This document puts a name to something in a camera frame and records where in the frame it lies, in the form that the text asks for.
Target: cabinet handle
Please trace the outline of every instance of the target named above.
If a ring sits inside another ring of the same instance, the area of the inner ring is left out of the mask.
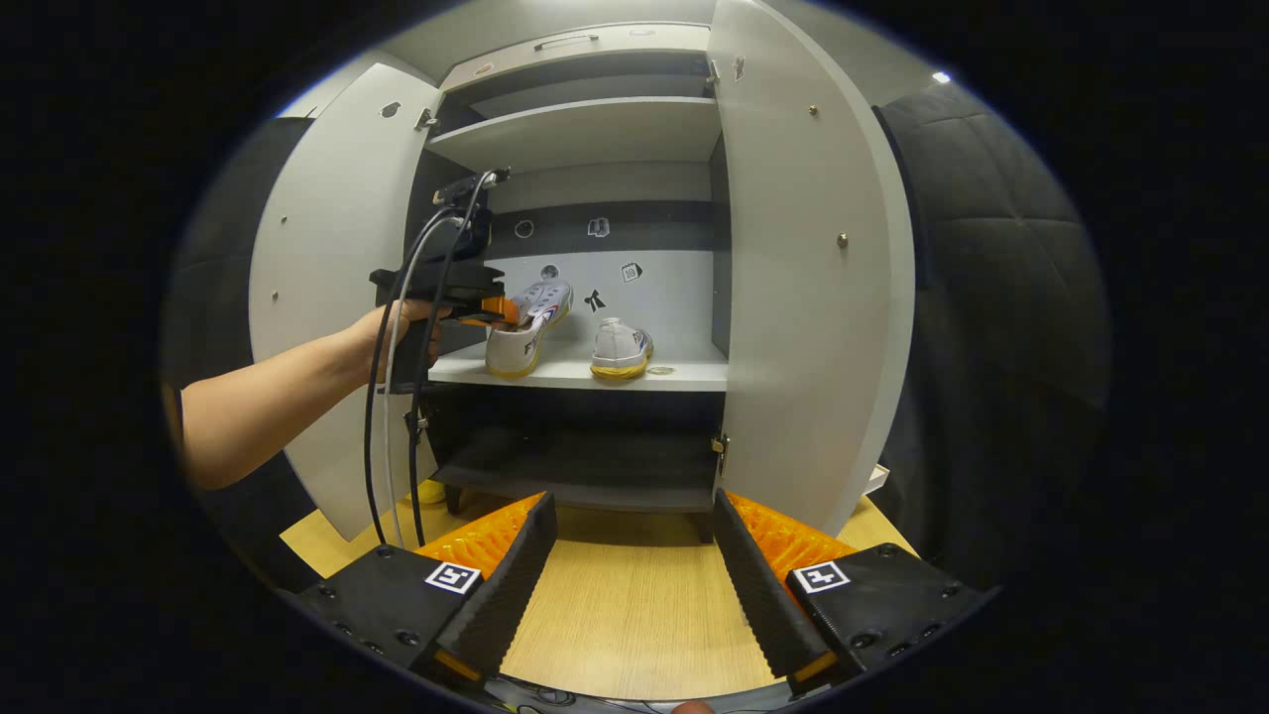
[[[556,42],[565,42],[565,41],[569,41],[569,39],[581,39],[581,38],[589,38],[591,42],[598,42],[599,41],[599,36],[598,34],[575,34],[572,37],[557,37],[555,39],[548,39],[546,42],[538,42],[537,44],[533,46],[533,51],[534,52],[541,52],[542,48],[546,47],[547,44],[553,44]]]

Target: black cable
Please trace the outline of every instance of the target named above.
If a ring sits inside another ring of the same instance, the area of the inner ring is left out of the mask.
[[[445,261],[440,265],[440,278],[437,280],[437,290],[431,295],[431,312],[428,315],[428,326],[424,327],[423,332],[423,359],[419,360],[419,369],[414,378],[414,396],[410,398],[410,505],[414,511],[414,533],[419,536],[419,547],[423,547],[423,515],[419,511],[419,443],[423,427],[420,427],[420,421],[423,419],[423,410],[420,407],[423,402],[423,386],[428,382],[428,363],[431,361],[431,330],[437,323],[437,313],[440,311],[440,298],[445,292],[445,278],[449,275],[449,264],[454,260],[454,249],[458,246],[458,241],[462,238],[463,232],[471,230],[472,212],[476,209],[476,202],[480,198],[481,190],[485,189],[485,180],[494,175],[494,171],[485,171],[481,174],[480,180],[476,181],[476,186],[472,189],[472,198],[467,202],[467,212],[463,214],[463,222],[458,226],[458,233],[454,235],[454,240],[450,241],[449,249],[445,250]]]
[[[371,506],[371,523],[374,524],[374,534],[379,536],[379,545],[385,545],[387,543],[387,539],[383,538],[383,526],[379,525],[379,514],[378,510],[374,507],[374,479],[373,479],[373,473],[371,471],[371,422],[374,415],[374,382],[376,382],[374,378],[378,377],[379,372],[379,350],[383,347],[383,336],[385,332],[387,332],[388,327],[388,311],[392,308],[392,302],[395,299],[393,295],[401,292],[401,280],[405,279],[405,270],[406,266],[409,265],[409,260],[419,250],[420,246],[419,243],[423,241],[423,236],[428,233],[428,230],[433,226],[433,223],[435,223],[438,219],[442,219],[444,217],[444,213],[448,212],[453,211],[448,208],[437,211],[437,213],[431,216],[428,223],[423,226],[423,230],[419,231],[419,235],[415,236],[414,242],[410,245],[410,250],[406,251],[406,255],[401,261],[401,269],[397,270],[396,279],[392,280],[392,288],[388,289],[387,293],[388,299],[383,307],[383,316],[379,318],[379,331],[378,335],[374,337],[374,354],[371,356],[371,380],[369,386],[365,389],[365,435],[362,441],[362,445],[364,450],[363,457],[365,460],[365,498]],[[391,391],[392,386],[383,386],[385,403],[387,402],[387,396],[388,393],[391,393]]]

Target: shoe sole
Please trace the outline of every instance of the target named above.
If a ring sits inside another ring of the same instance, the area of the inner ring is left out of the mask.
[[[561,321],[563,321],[563,318],[569,316],[570,311],[572,311],[572,304],[571,303],[566,304],[565,308],[563,308],[563,312],[561,312],[558,317],[556,317],[555,320],[552,320],[551,323],[548,323],[547,326],[542,327],[542,335],[538,336],[538,347],[533,350],[533,360],[529,361],[529,367],[528,368],[524,368],[523,370],[520,370],[518,373],[499,373],[494,368],[490,368],[489,363],[485,363],[485,369],[487,369],[490,372],[490,374],[492,374],[495,378],[501,378],[504,380],[520,379],[520,378],[528,375],[529,373],[532,373],[533,370],[536,370],[537,367],[538,367],[538,354],[542,353],[542,337],[544,337],[547,335],[547,332],[551,331],[551,327],[553,327],[553,326],[558,325]]]
[[[599,365],[590,367],[590,374],[595,375],[602,380],[632,380],[643,374],[647,369],[648,361],[652,359],[652,349],[647,350],[643,355],[643,363],[634,365],[633,368],[600,368]]]

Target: cable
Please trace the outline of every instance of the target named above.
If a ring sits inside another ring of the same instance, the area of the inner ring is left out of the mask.
[[[485,188],[485,181],[494,175],[494,170],[487,170],[481,174],[480,180],[476,181],[476,186],[472,189],[472,198],[467,202],[467,212],[463,214],[463,222],[458,226],[458,235],[454,236],[453,242],[449,243],[449,249],[445,250],[445,261],[440,266],[440,278],[437,280],[437,292],[431,295],[431,313],[428,315],[428,326],[423,332],[423,359],[419,360],[419,370],[415,373],[414,380],[414,397],[410,399],[410,493],[414,498],[410,500],[410,505],[414,511],[414,529],[415,535],[419,536],[419,545],[421,547],[423,540],[423,515],[419,512],[419,436],[421,427],[419,424],[423,419],[423,411],[420,403],[423,401],[423,386],[428,382],[428,363],[431,361],[431,355],[429,349],[431,347],[431,328],[437,323],[437,313],[440,311],[440,297],[444,294],[445,289],[445,276],[449,274],[449,264],[454,260],[454,249],[458,246],[458,241],[463,235],[463,231],[471,230],[472,211],[476,209],[476,200],[480,198],[480,191]]]
[[[388,397],[392,392],[392,367],[396,364],[396,342],[397,335],[401,332],[401,313],[405,311],[405,294],[410,290],[410,278],[414,276],[414,266],[419,261],[419,255],[423,255],[424,247],[428,245],[428,238],[431,233],[445,224],[447,221],[458,221],[456,216],[449,216],[439,219],[424,231],[423,237],[415,245],[414,254],[410,255],[410,266],[406,268],[405,279],[401,282],[401,295],[397,298],[396,318],[392,320],[392,340],[388,341],[392,346],[388,349],[388,369],[383,375],[383,384],[387,386],[383,391],[383,471],[387,472],[388,477],[388,500],[393,503],[392,506],[392,525],[396,526],[397,531],[397,544],[405,548],[405,539],[401,538],[401,521],[396,515],[396,491],[392,488],[392,426],[390,424],[388,416]],[[462,236],[462,223],[458,226],[458,236]],[[424,342],[424,351],[426,351],[426,342]],[[412,500],[418,501],[418,493],[414,491],[414,484],[410,484]],[[423,539],[419,539],[419,545],[423,545]]]
[[[443,208],[440,211],[437,211],[435,214],[433,214],[431,218],[428,219],[428,223],[423,226],[423,230],[419,231],[419,235],[415,236],[414,242],[410,246],[411,255],[414,254],[415,247],[418,247],[419,245],[419,241],[423,240],[424,233],[431,227],[431,224],[438,219],[440,219],[445,213],[450,212],[453,211]],[[401,266],[402,268],[405,266],[405,257],[401,259]],[[390,297],[393,293],[396,293],[402,276],[404,275],[398,270],[396,280],[393,280],[392,287],[387,292]],[[374,507],[374,481],[371,469],[371,421],[374,413],[374,382],[376,382],[374,378],[379,372],[379,349],[382,349],[383,336],[385,332],[387,331],[387,326],[388,326],[388,309],[387,307],[385,307],[383,316],[379,318],[379,331],[378,335],[374,337],[374,353],[371,356],[371,379],[365,389],[365,435],[362,440],[363,458],[365,465],[365,498],[371,506],[371,524],[374,525],[374,534],[379,536],[379,545],[386,544],[387,540],[383,538],[383,528],[379,526],[379,514],[378,510]],[[391,389],[391,386],[385,386],[383,389],[386,396],[387,392]]]

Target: black bow sticker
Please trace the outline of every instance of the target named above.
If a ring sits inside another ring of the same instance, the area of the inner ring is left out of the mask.
[[[604,304],[604,301],[599,298],[599,290],[598,289],[591,289],[590,290],[590,297],[586,298],[586,304],[590,304],[590,311],[591,312],[598,311],[600,307],[607,307],[608,306],[608,304]]]

